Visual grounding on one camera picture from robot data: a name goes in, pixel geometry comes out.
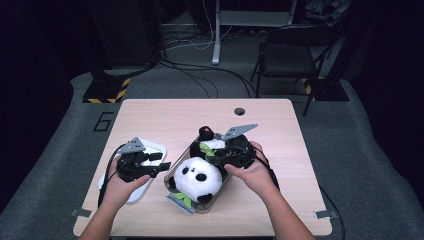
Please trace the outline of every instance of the panda face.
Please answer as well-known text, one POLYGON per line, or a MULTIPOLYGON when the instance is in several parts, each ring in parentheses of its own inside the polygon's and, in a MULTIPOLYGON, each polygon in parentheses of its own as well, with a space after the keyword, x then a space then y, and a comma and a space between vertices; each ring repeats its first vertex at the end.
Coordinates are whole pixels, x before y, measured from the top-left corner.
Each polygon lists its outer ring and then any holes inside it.
POLYGON ((212 198, 222 186, 218 168, 200 157, 182 162, 175 170, 174 180, 176 188, 195 202, 209 194, 212 198))

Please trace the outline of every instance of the yellow black warning tape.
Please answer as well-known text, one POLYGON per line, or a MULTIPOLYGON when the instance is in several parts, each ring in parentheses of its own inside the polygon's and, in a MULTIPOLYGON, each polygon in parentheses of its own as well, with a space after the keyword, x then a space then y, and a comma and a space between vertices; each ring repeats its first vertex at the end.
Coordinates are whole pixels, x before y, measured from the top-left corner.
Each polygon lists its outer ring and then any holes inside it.
POLYGON ((309 85, 309 81, 307 78, 302 78, 303 86, 305 87, 306 94, 311 94, 311 85, 309 85))
POLYGON ((87 98, 87 99, 84 99, 83 102, 84 103, 119 103, 124 97, 125 91, 127 90, 130 82, 131 82, 131 79, 128 78, 122 83, 122 87, 119 90, 116 98, 107 98, 107 99, 87 98))

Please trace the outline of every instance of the table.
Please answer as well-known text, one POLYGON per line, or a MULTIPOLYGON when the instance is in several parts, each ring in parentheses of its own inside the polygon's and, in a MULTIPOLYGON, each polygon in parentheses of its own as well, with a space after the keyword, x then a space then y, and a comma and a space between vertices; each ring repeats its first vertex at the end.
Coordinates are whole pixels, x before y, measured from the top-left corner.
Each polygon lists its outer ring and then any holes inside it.
MULTIPOLYGON (((270 159, 285 196, 314 235, 332 231, 329 219, 317 219, 314 211, 325 210, 316 176, 297 122, 287 99, 131 99, 122 103, 99 165, 82 205, 97 209, 98 180, 113 151, 133 137, 166 147, 165 162, 175 162, 209 126, 225 133, 230 127, 257 123, 245 133, 259 142, 270 159), (244 115, 235 114, 242 108, 244 115)), ((207 214, 187 214, 166 198, 166 172, 152 182, 140 201, 126 204, 115 218, 112 236, 144 237, 243 237, 273 236, 267 210, 261 199, 244 182, 232 177, 207 214)), ((90 218, 79 216, 74 234, 79 236, 90 218)))
POLYGON ((291 0, 289 12, 259 12, 259 11, 223 11, 220 0, 216 0, 215 11, 215 45, 212 64, 219 64, 221 53, 221 25, 281 27, 292 23, 297 0, 291 0))

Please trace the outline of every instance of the metal chair leg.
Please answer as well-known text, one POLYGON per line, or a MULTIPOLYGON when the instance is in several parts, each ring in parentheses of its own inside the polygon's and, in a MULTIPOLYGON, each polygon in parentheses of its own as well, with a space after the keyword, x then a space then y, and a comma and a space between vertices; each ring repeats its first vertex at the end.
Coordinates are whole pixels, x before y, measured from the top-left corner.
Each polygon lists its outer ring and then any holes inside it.
POLYGON ((303 110, 303 116, 304 116, 304 117, 306 117, 306 114, 308 113, 309 104, 311 104, 311 102, 312 102, 312 99, 313 99, 313 98, 314 98, 314 97, 313 97, 313 95, 312 95, 312 94, 309 94, 309 95, 308 95, 308 101, 306 102, 305 109, 303 110))
POLYGON ((255 73, 257 73, 256 71, 258 70, 259 62, 260 62, 260 58, 258 58, 258 60, 256 61, 255 68, 253 69, 252 76, 250 76, 250 82, 253 81, 253 77, 255 76, 255 73))
POLYGON ((261 86, 261 73, 260 71, 258 72, 258 79, 256 82, 256 98, 259 98, 259 87, 261 86))

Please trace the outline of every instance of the handheld controller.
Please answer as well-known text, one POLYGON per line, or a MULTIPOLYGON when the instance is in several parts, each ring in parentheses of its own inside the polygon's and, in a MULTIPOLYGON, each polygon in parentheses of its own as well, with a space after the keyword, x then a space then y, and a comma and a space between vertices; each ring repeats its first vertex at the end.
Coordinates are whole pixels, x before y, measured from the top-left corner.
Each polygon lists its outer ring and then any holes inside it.
POLYGON ((134 138, 125 144, 118 153, 121 154, 121 159, 118 161, 118 176, 125 182, 131 182, 134 179, 144 175, 150 175, 155 178, 159 172, 169 170, 171 163, 160 163, 158 166, 148 165, 148 161, 160 160, 163 153, 146 153, 146 148, 143 146, 139 138, 134 138))
POLYGON ((248 168, 255 161, 255 151, 252 144, 244 135, 229 139, 225 142, 225 149, 218 150, 215 156, 208 160, 213 165, 224 167, 231 164, 238 168, 248 168))

